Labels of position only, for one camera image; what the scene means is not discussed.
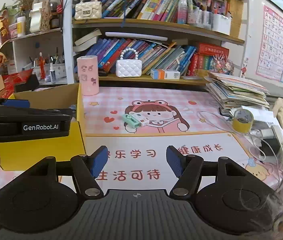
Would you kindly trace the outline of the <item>alphabet wall poster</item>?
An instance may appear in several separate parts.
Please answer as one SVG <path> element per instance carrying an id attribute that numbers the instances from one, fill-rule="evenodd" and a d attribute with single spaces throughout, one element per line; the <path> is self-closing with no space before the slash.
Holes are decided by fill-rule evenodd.
<path id="1" fill-rule="evenodd" d="M 266 5 L 256 74 L 275 81 L 283 74 L 283 18 Z"/>

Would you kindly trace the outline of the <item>yellow tape roll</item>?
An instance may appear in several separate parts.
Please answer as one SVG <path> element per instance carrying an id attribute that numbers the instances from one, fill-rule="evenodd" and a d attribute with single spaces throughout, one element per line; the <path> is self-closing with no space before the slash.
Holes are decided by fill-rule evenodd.
<path id="1" fill-rule="evenodd" d="M 254 122 L 253 114 L 246 109 L 237 109 L 233 117 L 233 129 L 242 134 L 247 134 L 251 131 Z"/>

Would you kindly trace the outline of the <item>red paper decorations pile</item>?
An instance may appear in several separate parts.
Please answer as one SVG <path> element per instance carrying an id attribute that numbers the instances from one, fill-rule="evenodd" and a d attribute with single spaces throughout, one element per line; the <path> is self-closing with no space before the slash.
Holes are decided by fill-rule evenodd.
<path id="1" fill-rule="evenodd" d="M 14 93 L 15 86 L 26 83 L 32 72 L 32 69 L 28 69 L 11 75 L 4 75 L 4 89 L 0 91 L 0 98 L 8 99 Z"/>

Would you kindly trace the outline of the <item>pink cartoon desk mat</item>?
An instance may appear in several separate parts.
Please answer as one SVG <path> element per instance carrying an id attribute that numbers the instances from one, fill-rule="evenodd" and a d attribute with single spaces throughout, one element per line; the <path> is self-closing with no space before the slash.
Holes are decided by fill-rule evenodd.
<path id="1" fill-rule="evenodd" d="M 177 181 L 166 161 L 168 146 L 206 161 L 231 158 L 273 189 L 283 193 L 283 168 L 274 157 L 258 156 L 256 143 L 231 128 L 219 114 L 217 101 L 207 92 L 187 90 L 102 87 L 83 96 L 86 155 L 108 148 L 108 161 L 97 177 L 109 189 L 165 189 Z M 147 126 L 131 128 L 124 114 L 140 113 Z M 0 189 L 24 171 L 0 166 Z"/>

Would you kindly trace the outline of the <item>red dictionary book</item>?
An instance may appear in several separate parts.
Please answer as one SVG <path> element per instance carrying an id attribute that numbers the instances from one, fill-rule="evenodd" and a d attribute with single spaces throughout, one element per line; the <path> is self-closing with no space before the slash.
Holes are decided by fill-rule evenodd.
<path id="1" fill-rule="evenodd" d="M 202 55 L 207 55 L 207 56 L 224 55 L 226 57 L 228 57 L 229 55 L 229 49 L 214 44 L 197 42 L 196 47 L 197 47 L 197 53 Z"/>

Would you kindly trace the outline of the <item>white quilted pearl handbag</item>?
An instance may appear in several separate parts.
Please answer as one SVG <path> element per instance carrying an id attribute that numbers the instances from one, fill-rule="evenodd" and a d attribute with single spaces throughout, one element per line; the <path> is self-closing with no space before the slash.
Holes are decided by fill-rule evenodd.
<path id="1" fill-rule="evenodd" d="M 133 52 L 133 59 L 124 59 L 126 52 Z M 117 77 L 140 77 L 142 75 L 142 61 L 138 58 L 138 52 L 132 48 L 124 49 L 120 58 L 116 61 L 116 71 Z"/>

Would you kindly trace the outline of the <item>white storage cubby shelf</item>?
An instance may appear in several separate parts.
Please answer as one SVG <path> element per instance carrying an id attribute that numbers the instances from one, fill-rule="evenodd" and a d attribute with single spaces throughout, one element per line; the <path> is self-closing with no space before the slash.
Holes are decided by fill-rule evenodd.
<path id="1" fill-rule="evenodd" d="M 21 72 L 39 66 L 39 55 L 42 54 L 46 64 L 52 56 L 57 56 L 57 63 L 64 63 L 63 36 L 60 28 L 49 31 L 28 34 L 9 40 L 1 49 L 7 57 L 7 71 L 9 74 Z M 39 81 L 41 86 L 54 86 L 67 84 L 67 78 L 57 79 L 56 82 Z"/>

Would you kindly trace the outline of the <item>orange white small box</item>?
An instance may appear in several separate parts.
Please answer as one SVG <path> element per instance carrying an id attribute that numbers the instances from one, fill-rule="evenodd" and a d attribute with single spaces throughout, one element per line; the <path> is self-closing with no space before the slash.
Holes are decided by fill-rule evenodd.
<path id="1" fill-rule="evenodd" d="M 150 77 L 154 80 L 179 80 L 180 72 L 177 70 L 152 69 Z"/>

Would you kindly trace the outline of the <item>white pen holder cups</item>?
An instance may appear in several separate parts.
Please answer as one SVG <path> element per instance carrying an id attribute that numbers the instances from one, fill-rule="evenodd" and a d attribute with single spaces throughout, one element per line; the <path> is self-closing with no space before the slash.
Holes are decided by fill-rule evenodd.
<path id="1" fill-rule="evenodd" d="M 61 79 L 66 77 L 66 70 L 65 70 L 65 64 L 53 64 L 52 69 L 55 71 L 56 74 L 56 79 Z M 44 71 L 45 71 L 45 77 L 50 76 L 50 64 L 45 64 L 44 65 Z M 37 79 L 41 80 L 41 67 L 40 66 L 35 66 L 33 68 L 33 74 L 37 76 Z"/>

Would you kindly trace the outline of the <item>wooden bookshelf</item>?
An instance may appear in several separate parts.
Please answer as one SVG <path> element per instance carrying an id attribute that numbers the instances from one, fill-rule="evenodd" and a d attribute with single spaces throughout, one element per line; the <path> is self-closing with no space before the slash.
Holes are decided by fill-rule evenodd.
<path id="1" fill-rule="evenodd" d="M 125 48 L 135 49 L 143 62 L 141 79 L 151 68 L 176 68 L 185 73 L 197 42 L 243 46 L 244 40 L 216 27 L 204 27 L 203 20 L 224 17 L 229 2 L 243 0 L 98 0 L 102 17 L 75 20 L 75 5 L 65 6 L 64 42 L 71 49 L 68 65 L 84 55 L 97 56 L 102 81 L 116 80 L 115 65 Z"/>

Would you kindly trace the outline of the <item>yellow cardboard box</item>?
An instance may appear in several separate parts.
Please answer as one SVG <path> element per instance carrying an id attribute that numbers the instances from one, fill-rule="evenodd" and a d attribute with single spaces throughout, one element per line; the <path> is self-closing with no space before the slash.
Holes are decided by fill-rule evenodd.
<path id="1" fill-rule="evenodd" d="M 34 140 L 0 142 L 0 166 L 5 171 L 25 171 L 45 157 L 69 161 L 73 156 L 85 154 L 84 107 L 79 83 L 48 88 L 35 92 L 13 93 L 10 99 L 28 100 L 31 108 L 69 109 L 76 106 L 76 116 L 69 124 L 67 136 L 46 137 Z"/>

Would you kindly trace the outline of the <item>pink cylindrical sticker container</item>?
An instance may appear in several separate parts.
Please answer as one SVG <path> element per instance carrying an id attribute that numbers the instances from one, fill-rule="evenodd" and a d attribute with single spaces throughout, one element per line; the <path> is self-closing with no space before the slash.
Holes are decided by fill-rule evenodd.
<path id="1" fill-rule="evenodd" d="M 83 96 L 99 93 L 97 56 L 88 55 L 77 58 L 77 73 Z"/>

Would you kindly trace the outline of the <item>cream quilted pearl handbag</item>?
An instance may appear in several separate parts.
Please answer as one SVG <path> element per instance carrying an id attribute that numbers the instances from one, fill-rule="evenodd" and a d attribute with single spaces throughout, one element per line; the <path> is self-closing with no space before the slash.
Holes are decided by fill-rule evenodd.
<path id="1" fill-rule="evenodd" d="M 101 17 L 102 3 L 98 0 L 91 0 L 90 2 L 80 0 L 80 2 L 75 5 L 74 19 L 77 21 L 99 19 Z"/>

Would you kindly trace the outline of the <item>stack of papers and books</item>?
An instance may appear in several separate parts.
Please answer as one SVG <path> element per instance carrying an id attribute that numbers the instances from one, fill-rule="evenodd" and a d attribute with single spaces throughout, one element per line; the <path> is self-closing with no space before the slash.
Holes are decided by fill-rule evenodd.
<path id="1" fill-rule="evenodd" d="M 257 106 L 268 109 L 269 91 L 262 85 L 241 77 L 209 73 L 205 77 L 206 89 L 223 109 Z"/>

